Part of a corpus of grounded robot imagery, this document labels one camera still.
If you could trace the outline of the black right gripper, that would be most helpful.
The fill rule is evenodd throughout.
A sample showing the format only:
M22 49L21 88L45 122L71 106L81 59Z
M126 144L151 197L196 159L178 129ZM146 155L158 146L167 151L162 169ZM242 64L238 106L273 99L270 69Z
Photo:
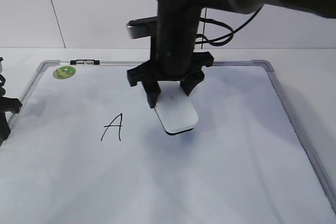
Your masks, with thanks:
M143 82L148 104L155 108L161 89L157 81L180 81L188 97L204 80L203 66L213 65L209 52L194 52L200 12L159 12L157 32L151 38L150 59L127 71L130 86Z

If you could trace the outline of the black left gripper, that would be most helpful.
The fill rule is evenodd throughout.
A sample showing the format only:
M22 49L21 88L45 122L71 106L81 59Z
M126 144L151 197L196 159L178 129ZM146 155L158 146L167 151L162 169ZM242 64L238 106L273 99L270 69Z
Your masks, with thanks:
M1 144L8 139L10 128L6 117L6 112L18 114L21 110L22 103L18 98L1 97Z

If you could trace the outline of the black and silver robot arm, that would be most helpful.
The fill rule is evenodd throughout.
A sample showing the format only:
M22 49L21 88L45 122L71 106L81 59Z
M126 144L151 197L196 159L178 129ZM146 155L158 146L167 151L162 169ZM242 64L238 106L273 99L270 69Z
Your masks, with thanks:
M199 34L200 22L226 27L225 23L203 18L202 9L255 18L266 4L335 18L335 0L157 0L156 16L128 22L132 39L149 37L151 40L149 60L127 72L129 85L142 83L148 104L167 134L190 131L198 121L188 96L204 80L202 68L211 67L214 58L209 52L195 52L195 45L220 47L236 34L234 29L215 39Z

